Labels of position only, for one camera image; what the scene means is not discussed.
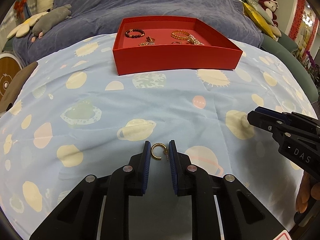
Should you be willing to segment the right hand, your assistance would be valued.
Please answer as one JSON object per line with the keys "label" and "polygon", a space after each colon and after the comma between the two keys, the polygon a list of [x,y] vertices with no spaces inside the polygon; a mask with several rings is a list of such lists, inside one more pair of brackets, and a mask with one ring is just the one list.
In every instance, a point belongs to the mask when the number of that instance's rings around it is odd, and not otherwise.
{"label": "right hand", "polygon": [[304,171],[296,197],[296,212],[304,213],[306,211],[310,197],[320,200],[320,184],[316,183],[312,185],[310,174]]}

